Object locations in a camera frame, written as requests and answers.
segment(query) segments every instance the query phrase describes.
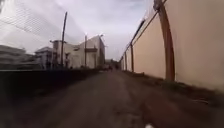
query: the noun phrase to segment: wall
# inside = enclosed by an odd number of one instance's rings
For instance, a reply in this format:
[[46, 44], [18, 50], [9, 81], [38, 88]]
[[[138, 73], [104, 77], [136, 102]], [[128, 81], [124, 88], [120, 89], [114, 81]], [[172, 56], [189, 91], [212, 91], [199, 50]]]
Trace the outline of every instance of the wall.
[[[152, 17], [143, 24], [140, 32], [147, 27]], [[133, 42], [134, 51], [134, 71], [144, 72], [147, 75], [165, 78], [165, 52], [162, 30], [158, 15], [145, 29], [139, 39]]]
[[126, 54], [127, 54], [127, 70], [128, 71], [132, 71], [131, 69], [131, 48], [129, 47], [126, 51]]
[[[224, 1], [167, 0], [164, 5], [173, 38], [176, 81], [224, 91]], [[151, 15], [132, 40], [134, 71], [165, 78], [161, 23], [158, 14]]]
[[176, 80], [224, 90], [224, 1], [168, 0]]

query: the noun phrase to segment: roof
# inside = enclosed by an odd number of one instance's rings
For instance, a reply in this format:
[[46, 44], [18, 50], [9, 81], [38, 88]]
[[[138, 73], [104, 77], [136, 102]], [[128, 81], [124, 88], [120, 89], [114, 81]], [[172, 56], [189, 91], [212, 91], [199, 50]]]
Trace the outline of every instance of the roof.
[[52, 52], [53, 49], [49, 48], [49, 47], [43, 47], [43, 48], [37, 50], [35, 53], [46, 52], [46, 51]]
[[[87, 40], [86, 42], [86, 48], [96, 48], [96, 47], [99, 47], [99, 42], [101, 40], [101, 37], [98, 35], [98, 36], [94, 36], [93, 38], [90, 38]], [[85, 41], [82, 42], [80, 44], [81, 47], [84, 47], [85, 46]]]
[[10, 53], [17, 53], [17, 54], [25, 54], [24, 49], [14, 48], [6, 45], [0, 45], [1, 52], [10, 52]]

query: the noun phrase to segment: dirt road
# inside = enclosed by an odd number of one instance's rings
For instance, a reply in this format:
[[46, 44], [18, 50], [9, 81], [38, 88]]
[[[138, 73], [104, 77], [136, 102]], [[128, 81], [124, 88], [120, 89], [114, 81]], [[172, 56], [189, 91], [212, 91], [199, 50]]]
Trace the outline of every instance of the dirt road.
[[143, 128], [147, 123], [155, 128], [200, 128], [210, 126], [215, 111], [116, 71], [99, 73], [11, 110], [11, 121], [5, 125], [12, 128]]

